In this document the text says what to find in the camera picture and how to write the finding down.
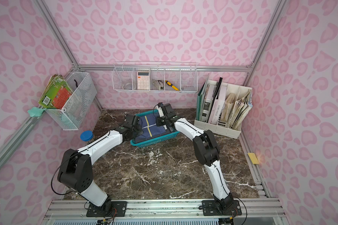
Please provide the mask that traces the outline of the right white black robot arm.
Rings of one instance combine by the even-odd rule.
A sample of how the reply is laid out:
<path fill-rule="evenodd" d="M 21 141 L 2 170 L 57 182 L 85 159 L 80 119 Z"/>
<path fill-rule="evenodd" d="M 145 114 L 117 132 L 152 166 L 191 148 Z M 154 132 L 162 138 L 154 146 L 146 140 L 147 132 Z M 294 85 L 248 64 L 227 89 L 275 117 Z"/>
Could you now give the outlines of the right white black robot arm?
<path fill-rule="evenodd" d="M 156 121 L 159 126 L 166 126 L 170 131 L 178 131 L 189 138 L 194 147 L 195 156 L 202 164 L 211 181 L 213 197 L 219 212 L 228 211 L 234 199 L 224 181 L 220 166 L 220 148 L 210 130 L 202 130 L 191 124 L 186 118 L 176 114 L 171 104 L 158 103 L 159 115 Z"/>

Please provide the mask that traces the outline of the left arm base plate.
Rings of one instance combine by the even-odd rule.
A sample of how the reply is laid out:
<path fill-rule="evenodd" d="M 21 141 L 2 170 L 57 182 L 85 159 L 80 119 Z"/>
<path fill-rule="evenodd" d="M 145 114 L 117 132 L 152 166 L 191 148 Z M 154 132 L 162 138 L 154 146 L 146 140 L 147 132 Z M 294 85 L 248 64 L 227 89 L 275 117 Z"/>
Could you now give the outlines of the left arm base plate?
<path fill-rule="evenodd" d="M 126 213 L 126 201 L 106 201 L 102 206 L 89 204 L 86 217 L 124 217 Z"/>

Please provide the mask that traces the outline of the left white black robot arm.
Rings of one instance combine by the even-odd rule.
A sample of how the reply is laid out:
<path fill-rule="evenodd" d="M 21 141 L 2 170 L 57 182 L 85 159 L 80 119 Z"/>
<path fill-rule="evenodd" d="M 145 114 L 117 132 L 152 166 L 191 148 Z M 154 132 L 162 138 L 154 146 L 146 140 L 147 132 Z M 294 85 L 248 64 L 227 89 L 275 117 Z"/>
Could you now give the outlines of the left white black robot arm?
<path fill-rule="evenodd" d="M 140 117 L 132 114 L 118 127 L 110 130 L 91 144 L 79 150 L 65 151 L 62 164 L 58 168 L 57 180 L 78 192 L 92 206 L 100 211 L 110 212 L 112 203 L 109 195 L 94 181 L 94 163 L 112 148 L 131 141 L 143 134 Z"/>

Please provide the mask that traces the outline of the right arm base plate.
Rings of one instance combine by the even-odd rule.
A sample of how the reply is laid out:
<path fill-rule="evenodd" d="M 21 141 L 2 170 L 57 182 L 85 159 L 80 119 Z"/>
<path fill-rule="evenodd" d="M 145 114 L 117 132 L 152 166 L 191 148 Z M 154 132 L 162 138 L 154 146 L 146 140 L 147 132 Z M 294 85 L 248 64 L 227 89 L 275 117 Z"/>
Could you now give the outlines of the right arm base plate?
<path fill-rule="evenodd" d="M 238 200 L 234 200 L 233 203 L 225 210 L 221 209 L 219 203 L 215 200 L 203 200 L 198 209 L 202 210 L 204 216 L 236 217 L 242 215 L 242 210 Z"/>

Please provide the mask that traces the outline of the navy blue pillowcase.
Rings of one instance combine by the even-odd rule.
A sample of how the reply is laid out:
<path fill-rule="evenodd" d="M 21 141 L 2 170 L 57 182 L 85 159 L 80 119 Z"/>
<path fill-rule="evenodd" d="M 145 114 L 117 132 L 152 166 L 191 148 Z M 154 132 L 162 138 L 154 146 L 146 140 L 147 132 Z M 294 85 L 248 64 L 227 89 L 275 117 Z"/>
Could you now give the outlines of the navy blue pillowcase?
<path fill-rule="evenodd" d="M 170 130 L 165 126 L 158 126 L 156 117 L 159 116 L 157 110 L 136 114 L 140 118 L 139 125 L 142 127 L 143 134 L 132 140 L 134 145 L 150 141 L 161 136 L 170 134 Z"/>

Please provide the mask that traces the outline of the teal plastic basket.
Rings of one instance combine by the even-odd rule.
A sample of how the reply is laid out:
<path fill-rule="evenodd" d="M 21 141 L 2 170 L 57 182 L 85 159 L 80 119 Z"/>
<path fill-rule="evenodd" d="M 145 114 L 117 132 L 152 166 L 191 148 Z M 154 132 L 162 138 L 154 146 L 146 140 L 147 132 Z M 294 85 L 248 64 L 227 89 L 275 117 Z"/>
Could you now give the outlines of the teal plastic basket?
<path fill-rule="evenodd" d="M 143 147 L 147 147 L 147 146 L 149 146 L 149 145 L 155 144 L 155 143 L 159 143 L 159 142 L 163 142 L 163 141 L 166 141 L 166 140 L 175 138 L 178 134 L 179 134 L 178 131 L 173 130 L 173 131 L 171 131 L 171 133 L 168 134 L 168 135 L 161 136 L 161 137 L 159 137 L 159 138 L 155 138 L 155 139 L 152 139 L 152 140 L 150 140 L 150 141 L 146 141 L 146 142 L 140 143 L 139 145 L 134 145 L 134 144 L 132 143 L 132 140 L 133 140 L 133 139 L 132 139 L 132 140 L 130 141 L 130 144 L 131 144 L 132 146 L 136 146 L 136 147 L 139 147 L 139 148 L 143 148 Z"/>

